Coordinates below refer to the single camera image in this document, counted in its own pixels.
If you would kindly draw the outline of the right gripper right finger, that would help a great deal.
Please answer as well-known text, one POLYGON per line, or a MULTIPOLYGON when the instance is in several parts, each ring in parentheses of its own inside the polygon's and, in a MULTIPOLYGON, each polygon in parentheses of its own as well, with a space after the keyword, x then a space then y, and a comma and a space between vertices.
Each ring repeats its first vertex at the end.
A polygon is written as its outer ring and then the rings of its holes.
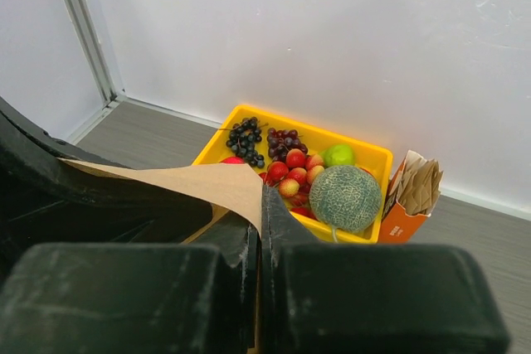
POLYGON ((449 245, 335 244, 262 191, 263 353, 506 353, 475 258, 449 245))

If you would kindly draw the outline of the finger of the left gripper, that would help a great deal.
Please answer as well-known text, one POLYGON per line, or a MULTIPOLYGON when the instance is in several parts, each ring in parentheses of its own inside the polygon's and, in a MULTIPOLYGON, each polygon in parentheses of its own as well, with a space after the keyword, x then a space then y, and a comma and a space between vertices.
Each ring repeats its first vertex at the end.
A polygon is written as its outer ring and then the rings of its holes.
POLYGON ((46 242, 183 243, 205 227, 205 201, 131 180, 97 177, 70 160, 110 165, 1 103, 1 252, 46 242))

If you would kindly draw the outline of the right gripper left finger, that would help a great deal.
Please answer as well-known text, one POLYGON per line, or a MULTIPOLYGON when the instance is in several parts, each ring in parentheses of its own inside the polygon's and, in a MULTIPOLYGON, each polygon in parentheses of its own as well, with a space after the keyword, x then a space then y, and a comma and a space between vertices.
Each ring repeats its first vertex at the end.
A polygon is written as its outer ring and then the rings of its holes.
POLYGON ((1 224, 4 353, 243 353, 258 234, 208 205, 58 205, 1 224))

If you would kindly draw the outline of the brown paper coffee filter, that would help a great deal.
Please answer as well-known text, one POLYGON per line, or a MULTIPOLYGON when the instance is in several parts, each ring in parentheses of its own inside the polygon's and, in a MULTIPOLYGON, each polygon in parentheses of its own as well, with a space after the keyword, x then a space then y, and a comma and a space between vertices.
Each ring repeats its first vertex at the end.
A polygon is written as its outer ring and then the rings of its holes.
POLYGON ((206 164, 190 167, 134 170, 92 162, 63 159, 62 162, 100 182, 130 183, 139 190, 155 188, 168 199, 169 207, 189 205, 193 200, 206 207, 204 216, 192 210, 175 210, 166 221, 156 221, 134 238, 142 243, 212 244, 227 262, 256 262, 261 235, 262 182, 250 167, 206 164))

